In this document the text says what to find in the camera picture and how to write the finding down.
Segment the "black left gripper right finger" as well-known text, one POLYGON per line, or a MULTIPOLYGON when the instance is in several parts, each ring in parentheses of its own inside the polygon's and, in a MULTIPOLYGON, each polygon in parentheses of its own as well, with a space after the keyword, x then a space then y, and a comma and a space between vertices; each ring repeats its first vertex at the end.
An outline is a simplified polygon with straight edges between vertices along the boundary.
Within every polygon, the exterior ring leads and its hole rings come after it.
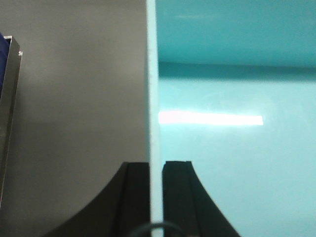
POLYGON ((163 217, 188 237, 238 237, 190 161, 167 161, 162 171, 163 217))

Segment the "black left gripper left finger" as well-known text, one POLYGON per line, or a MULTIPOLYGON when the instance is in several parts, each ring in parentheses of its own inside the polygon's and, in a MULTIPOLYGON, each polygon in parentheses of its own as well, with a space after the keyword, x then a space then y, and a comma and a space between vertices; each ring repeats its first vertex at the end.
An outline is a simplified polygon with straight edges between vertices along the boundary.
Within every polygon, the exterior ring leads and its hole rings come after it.
POLYGON ((105 188, 48 237, 126 237, 150 222, 147 162, 124 162, 105 188))

